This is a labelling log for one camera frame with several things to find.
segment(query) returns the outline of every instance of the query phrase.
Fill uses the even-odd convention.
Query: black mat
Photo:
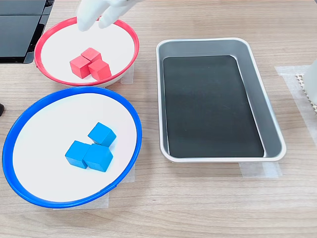
[[[171,156],[263,157],[233,57],[165,58],[163,70]]]

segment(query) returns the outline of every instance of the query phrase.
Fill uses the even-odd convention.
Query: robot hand
[[[77,11],[80,31],[87,31],[102,15],[99,27],[106,28],[141,0],[82,0]]]

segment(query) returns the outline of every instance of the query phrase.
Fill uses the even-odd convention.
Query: wood grain
[[[47,29],[74,15],[57,1]],[[134,84],[109,89],[127,98],[143,125],[136,181],[109,194],[109,208],[56,211],[16,195],[0,171],[1,238],[315,238],[317,149],[275,66],[317,58],[313,0],[144,1],[123,18],[141,49]],[[159,151],[156,45],[166,39],[240,37],[251,45],[288,152],[278,179],[243,178],[238,164],[173,164]],[[0,65],[0,148],[14,121],[43,96],[64,88],[35,67]]]

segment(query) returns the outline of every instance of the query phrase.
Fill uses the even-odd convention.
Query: red bowl rim
[[[134,63],[135,59],[138,56],[139,48],[140,48],[140,43],[139,43],[138,36],[135,33],[135,31],[127,23],[125,23],[125,22],[123,22],[121,20],[117,20],[114,24],[119,26],[119,27],[121,27],[125,31],[127,31],[129,33],[129,35],[132,37],[133,42],[134,42],[134,55],[133,55],[133,58],[132,58],[131,62],[122,71],[120,71],[119,73],[117,73],[117,74],[115,74],[115,75],[113,75],[113,76],[111,76],[109,78],[106,78],[104,80],[100,80],[100,81],[96,81],[96,82],[88,82],[88,83],[65,82],[65,81],[59,80],[59,79],[53,77],[52,75],[50,75],[47,72],[47,70],[45,69],[45,67],[44,67],[44,65],[42,63],[41,53],[42,53],[43,45],[48,40],[48,38],[51,37],[54,33],[56,33],[57,31],[65,28],[67,26],[70,26],[70,25],[73,25],[73,24],[76,24],[76,23],[77,23],[77,17],[73,17],[73,18],[70,18],[68,20],[62,21],[62,22],[58,23],[57,25],[53,26],[47,32],[45,32],[43,34],[43,36],[37,42],[36,47],[35,47],[35,53],[34,53],[35,65],[47,78],[50,78],[51,80],[54,80],[55,82],[66,84],[66,85],[71,85],[71,86],[93,86],[93,85],[107,83],[107,82],[119,77],[125,71],[127,71],[128,68],[131,67],[131,65]]]

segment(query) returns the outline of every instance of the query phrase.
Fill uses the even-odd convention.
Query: wooden block
[[[87,168],[87,164],[84,162],[84,157],[90,146],[89,144],[75,140],[66,152],[65,157],[71,165],[85,169]]]
[[[101,59],[98,59],[97,61],[91,63],[88,68],[92,77],[97,81],[104,80],[111,76],[109,64],[102,61]]]
[[[89,168],[106,172],[112,158],[113,155],[108,147],[92,144],[84,157],[84,161]]]
[[[79,56],[70,62],[71,71],[80,78],[90,75],[88,66],[91,64],[86,58]]]
[[[116,135],[109,127],[99,122],[89,133],[88,137],[96,144],[109,147],[116,138]]]
[[[81,56],[88,59],[91,63],[97,60],[103,60],[103,58],[101,57],[101,54],[93,48],[88,48],[81,54]]]

